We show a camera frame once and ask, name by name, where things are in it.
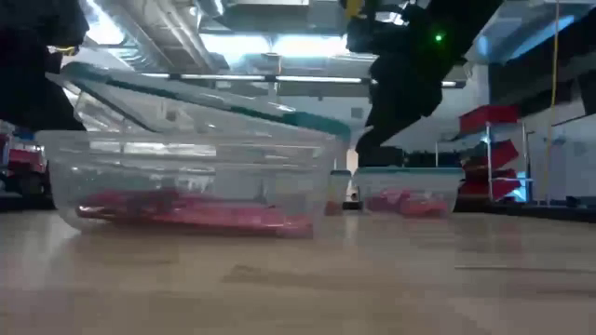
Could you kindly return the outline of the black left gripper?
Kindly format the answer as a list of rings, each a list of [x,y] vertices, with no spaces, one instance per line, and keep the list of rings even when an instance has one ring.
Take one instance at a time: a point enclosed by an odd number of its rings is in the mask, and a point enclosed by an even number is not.
[[[46,77],[60,72],[62,59],[32,31],[0,29],[0,120],[32,132],[85,131],[63,88]]]

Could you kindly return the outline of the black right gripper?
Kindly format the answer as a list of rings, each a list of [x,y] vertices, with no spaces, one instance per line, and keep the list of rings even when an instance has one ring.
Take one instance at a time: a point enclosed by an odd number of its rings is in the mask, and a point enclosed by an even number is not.
[[[431,115],[442,101],[445,55],[435,47],[408,48],[372,44],[377,56],[369,68],[372,108],[355,151],[360,167],[401,167],[405,152],[385,142],[422,117]]]

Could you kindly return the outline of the clear lid teal rim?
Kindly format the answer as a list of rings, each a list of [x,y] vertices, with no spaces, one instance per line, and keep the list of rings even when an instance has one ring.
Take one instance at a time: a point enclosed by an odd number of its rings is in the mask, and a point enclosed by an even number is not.
[[[462,168],[458,167],[359,167],[355,174],[398,174],[398,173],[410,173],[410,174],[437,174],[437,175],[452,175],[459,178],[465,176],[465,172]]]

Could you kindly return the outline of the red Skittles pack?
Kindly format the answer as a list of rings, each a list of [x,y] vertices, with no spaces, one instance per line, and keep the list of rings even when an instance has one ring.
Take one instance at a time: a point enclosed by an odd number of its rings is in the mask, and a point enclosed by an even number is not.
[[[401,207],[411,197],[406,190],[385,189],[364,199],[364,208],[370,212],[401,213]]]
[[[446,200],[429,198],[408,198],[400,202],[400,214],[413,218],[439,218],[451,212],[450,203]]]

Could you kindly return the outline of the red KitKat bar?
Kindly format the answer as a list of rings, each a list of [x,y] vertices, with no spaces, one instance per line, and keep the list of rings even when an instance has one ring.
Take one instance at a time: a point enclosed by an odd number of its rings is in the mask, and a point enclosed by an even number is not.
[[[277,205],[250,202],[179,202],[146,218],[160,223],[187,224],[204,229],[280,236],[309,236],[313,220],[304,213],[293,214]]]
[[[177,208],[184,208],[197,198],[201,196],[175,189],[111,190],[84,197],[77,202],[74,212],[85,219],[158,220],[171,216]]]

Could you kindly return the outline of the storage shelf with bins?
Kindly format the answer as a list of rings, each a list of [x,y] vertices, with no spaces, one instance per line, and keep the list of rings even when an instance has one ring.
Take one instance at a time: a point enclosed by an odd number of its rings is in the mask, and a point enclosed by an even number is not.
[[[34,132],[0,120],[0,194],[18,195],[27,205],[53,207],[44,146]]]

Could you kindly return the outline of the ceiling light tube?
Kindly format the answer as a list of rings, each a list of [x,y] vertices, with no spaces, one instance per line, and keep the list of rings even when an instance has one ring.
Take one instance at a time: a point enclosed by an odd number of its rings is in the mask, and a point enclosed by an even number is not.
[[[337,76],[306,76],[306,75],[279,75],[279,74],[165,74],[142,73],[142,75],[165,78],[170,80],[210,80],[210,81],[238,81],[238,82],[264,82],[264,83],[317,83],[317,84],[349,84],[369,85],[376,84],[371,78],[337,77]]]

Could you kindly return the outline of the metal shelf rack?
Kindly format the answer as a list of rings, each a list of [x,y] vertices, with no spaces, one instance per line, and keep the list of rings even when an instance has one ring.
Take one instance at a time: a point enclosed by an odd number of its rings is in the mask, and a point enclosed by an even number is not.
[[[458,155],[464,177],[458,198],[482,203],[526,203],[532,199],[528,131],[523,122],[486,123],[471,133],[447,133],[435,142],[440,151]]]

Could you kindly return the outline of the red storage bin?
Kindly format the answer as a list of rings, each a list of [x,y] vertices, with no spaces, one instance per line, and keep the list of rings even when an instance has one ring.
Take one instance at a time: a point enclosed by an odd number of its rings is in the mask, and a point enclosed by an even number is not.
[[[517,172],[512,169],[501,169],[492,172],[492,183],[486,169],[470,170],[458,189],[458,196],[463,198],[499,200],[521,187],[517,180]]]
[[[516,123],[518,119],[519,109],[516,106],[483,105],[459,117],[459,132],[472,134],[484,129],[486,124]]]
[[[465,171],[496,170],[515,160],[519,152],[512,140],[496,141],[488,145],[481,141],[473,148],[461,153],[460,158]]]

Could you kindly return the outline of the glass partition panel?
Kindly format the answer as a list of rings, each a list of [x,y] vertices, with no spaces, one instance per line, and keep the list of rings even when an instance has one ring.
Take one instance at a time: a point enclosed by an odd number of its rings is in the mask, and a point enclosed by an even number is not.
[[[528,141],[535,200],[596,201],[596,114],[539,127]]]

